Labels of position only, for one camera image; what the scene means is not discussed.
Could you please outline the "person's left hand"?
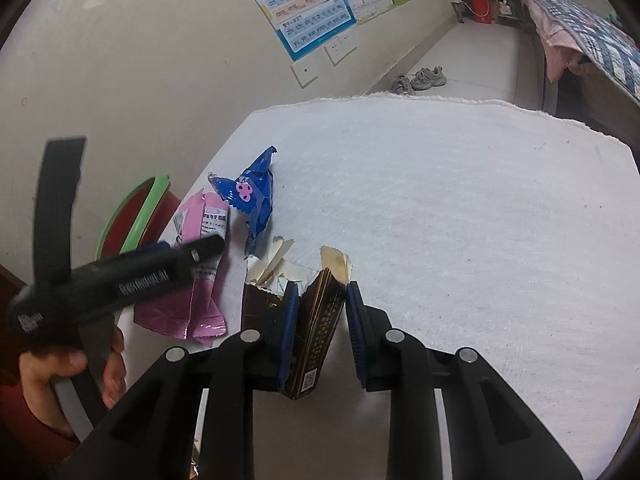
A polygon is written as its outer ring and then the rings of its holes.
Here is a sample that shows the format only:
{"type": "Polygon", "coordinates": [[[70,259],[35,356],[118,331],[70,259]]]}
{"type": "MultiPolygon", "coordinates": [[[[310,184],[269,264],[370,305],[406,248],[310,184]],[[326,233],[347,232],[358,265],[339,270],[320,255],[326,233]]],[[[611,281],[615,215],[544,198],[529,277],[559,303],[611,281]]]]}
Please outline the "person's left hand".
{"type": "MultiPolygon", "coordinates": [[[[102,403],[110,410],[126,393],[127,370],[122,356],[125,341],[115,326],[111,336],[111,353],[102,370],[102,403]]],[[[62,401],[73,387],[72,379],[88,367],[85,352],[61,346],[44,346],[27,350],[18,358],[24,400],[29,411],[64,437],[75,437],[73,424],[65,415],[62,401]]]]}

